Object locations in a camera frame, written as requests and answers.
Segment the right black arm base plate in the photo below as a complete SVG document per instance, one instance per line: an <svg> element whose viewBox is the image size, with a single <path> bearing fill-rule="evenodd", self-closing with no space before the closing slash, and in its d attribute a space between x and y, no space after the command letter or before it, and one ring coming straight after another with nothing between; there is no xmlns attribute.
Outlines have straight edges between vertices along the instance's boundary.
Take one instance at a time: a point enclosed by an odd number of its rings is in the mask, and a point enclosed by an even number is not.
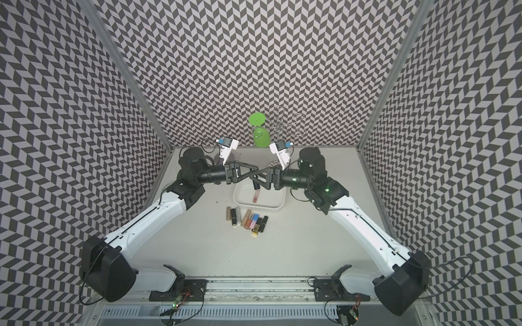
<svg viewBox="0 0 522 326"><path fill-rule="evenodd" d="M360 299L362 302L369 302L370 296L359 293L349 293L338 282L334 282L330 278L310 277L306 280L308 286L313 289L315 301L327 302L329 300L354 302Z"/></svg>

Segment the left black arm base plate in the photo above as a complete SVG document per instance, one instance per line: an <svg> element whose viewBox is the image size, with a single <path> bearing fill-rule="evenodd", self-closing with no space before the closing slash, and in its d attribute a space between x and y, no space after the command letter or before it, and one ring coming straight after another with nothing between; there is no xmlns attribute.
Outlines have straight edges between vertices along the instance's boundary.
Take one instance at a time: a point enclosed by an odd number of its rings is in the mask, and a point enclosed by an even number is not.
<svg viewBox="0 0 522 326"><path fill-rule="evenodd" d="M207 290L208 280L203 278L195 278L185 280L183 283L175 281L171 288L167 291L152 291L149 296L150 302L174 302L175 299L185 295L188 297L185 302L202 302Z"/></svg>

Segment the pink lip gloss tube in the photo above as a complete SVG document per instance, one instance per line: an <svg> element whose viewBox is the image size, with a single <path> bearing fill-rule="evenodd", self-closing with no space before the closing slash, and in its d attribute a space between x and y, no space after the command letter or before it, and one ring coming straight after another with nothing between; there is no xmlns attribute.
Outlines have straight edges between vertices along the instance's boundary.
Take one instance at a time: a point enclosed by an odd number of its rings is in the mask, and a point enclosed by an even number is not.
<svg viewBox="0 0 522 326"><path fill-rule="evenodd" d="M254 198L252 200L253 203L257 203L258 202L259 195L260 195L260 190L256 190L254 192Z"/></svg>

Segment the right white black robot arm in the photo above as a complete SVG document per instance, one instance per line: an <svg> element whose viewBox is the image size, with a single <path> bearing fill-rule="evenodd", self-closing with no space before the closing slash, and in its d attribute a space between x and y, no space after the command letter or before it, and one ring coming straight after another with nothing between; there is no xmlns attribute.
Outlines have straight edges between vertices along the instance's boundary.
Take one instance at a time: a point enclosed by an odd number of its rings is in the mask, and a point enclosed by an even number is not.
<svg viewBox="0 0 522 326"><path fill-rule="evenodd" d="M302 149L297 168L292 168L286 152L279 157L280 166L253 171L250 179L267 190L302 189L310 203L344 227L375 263L374 270L347 267L338 283L348 293L376 297L391 313L403 315L428 289L428 256L400 244L367 216L348 190L328 176L318 148Z"/></svg>

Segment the white plastic storage box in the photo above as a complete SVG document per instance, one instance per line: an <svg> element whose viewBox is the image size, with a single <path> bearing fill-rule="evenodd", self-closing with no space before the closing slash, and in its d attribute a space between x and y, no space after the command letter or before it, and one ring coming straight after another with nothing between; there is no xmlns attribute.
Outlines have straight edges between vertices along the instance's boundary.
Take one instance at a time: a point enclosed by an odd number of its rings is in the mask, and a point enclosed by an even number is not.
<svg viewBox="0 0 522 326"><path fill-rule="evenodd" d="M262 188L257 203L252 202L254 192L255 189L251 181L242 181L236 184L232 199L240 207L264 211L280 211L285 205L285 190Z"/></svg>

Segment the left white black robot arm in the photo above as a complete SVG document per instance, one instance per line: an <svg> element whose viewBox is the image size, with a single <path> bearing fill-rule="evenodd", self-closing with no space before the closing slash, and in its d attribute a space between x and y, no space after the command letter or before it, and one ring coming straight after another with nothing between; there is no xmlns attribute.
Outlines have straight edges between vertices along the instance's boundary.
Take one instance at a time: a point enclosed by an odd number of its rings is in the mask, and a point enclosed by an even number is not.
<svg viewBox="0 0 522 326"><path fill-rule="evenodd" d="M179 159L177 179L160 198L121 228L99 238L90 237L82 247L80 279L107 302L115 302L131 291L169 292L182 282L182 273L172 266L133 267L131 260L171 220L194 206L206 183L239 183L258 171L252 164L224 161L214 164L203 149L187 149Z"/></svg>

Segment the beige tan lipstick tube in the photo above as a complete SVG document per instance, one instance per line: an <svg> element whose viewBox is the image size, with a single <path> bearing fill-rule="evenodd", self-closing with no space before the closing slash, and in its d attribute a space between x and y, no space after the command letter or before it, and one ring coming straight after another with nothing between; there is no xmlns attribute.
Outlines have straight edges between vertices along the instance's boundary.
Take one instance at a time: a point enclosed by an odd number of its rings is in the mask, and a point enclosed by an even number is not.
<svg viewBox="0 0 522 326"><path fill-rule="evenodd" d="M246 214L244 215L243 219L242 219L242 222L241 222L241 226L245 229L248 229L249 225L250 225L250 218L251 218L251 210L248 209L246 211Z"/></svg>

